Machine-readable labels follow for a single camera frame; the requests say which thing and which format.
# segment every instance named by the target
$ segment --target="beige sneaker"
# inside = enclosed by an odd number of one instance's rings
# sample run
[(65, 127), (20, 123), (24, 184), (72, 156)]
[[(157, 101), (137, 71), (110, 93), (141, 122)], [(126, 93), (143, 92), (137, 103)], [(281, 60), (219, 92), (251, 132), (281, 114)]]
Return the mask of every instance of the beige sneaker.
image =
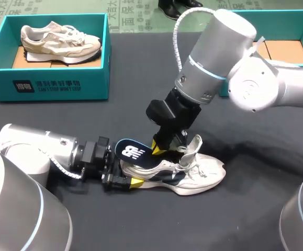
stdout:
[(44, 28), (21, 28), (22, 45), (28, 62), (62, 61), (77, 64), (101, 53), (100, 38), (79, 32), (73, 26), (50, 22)]

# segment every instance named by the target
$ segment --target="teal shoe box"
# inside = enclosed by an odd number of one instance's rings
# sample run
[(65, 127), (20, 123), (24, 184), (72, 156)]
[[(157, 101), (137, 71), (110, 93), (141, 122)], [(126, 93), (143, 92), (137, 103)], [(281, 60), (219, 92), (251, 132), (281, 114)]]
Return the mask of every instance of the teal shoe box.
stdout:
[[(42, 28), (51, 21), (99, 37), (101, 66), (13, 69), (21, 27)], [(0, 101), (107, 99), (110, 55), (107, 14), (6, 16), (0, 26)]]
[[(256, 40), (297, 40), (303, 47), (303, 10), (237, 10), (257, 30)], [(221, 97), (228, 97), (228, 83), (224, 82)]]

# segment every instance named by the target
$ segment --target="shoe toe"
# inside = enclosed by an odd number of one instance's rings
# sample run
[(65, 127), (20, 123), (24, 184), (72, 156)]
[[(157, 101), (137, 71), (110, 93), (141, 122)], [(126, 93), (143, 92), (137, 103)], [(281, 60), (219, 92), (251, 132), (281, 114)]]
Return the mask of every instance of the shoe toe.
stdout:
[(224, 163), (212, 156), (198, 154), (198, 163), (203, 169), (207, 179), (212, 178), (216, 182), (221, 181), (225, 175), (226, 170), (223, 168)]
[(195, 2), (194, 3), (194, 7), (203, 7), (203, 4), (199, 3), (199, 2)]
[(91, 35), (85, 37), (85, 44), (92, 44), (95, 50), (99, 50), (101, 47), (100, 38)]

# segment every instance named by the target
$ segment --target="new balance logo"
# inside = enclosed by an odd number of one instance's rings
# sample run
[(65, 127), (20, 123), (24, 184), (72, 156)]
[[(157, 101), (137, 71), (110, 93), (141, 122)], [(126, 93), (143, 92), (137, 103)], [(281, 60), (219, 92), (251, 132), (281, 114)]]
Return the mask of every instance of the new balance logo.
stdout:
[(126, 149), (122, 151), (122, 154), (127, 157), (132, 157), (133, 159), (138, 159), (144, 152), (144, 150), (139, 150), (137, 147), (128, 145)]

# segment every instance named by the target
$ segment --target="black shoe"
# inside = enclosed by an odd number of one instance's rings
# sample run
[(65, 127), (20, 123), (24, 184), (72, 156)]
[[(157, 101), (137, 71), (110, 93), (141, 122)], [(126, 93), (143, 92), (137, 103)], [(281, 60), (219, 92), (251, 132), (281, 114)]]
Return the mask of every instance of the black shoe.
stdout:
[(203, 4), (195, 0), (176, 0), (177, 3), (183, 5), (184, 7), (191, 9), (194, 7), (203, 7)]
[(173, 3), (164, 6), (158, 4), (158, 8), (170, 19), (177, 20), (181, 16), (181, 13), (176, 9)]

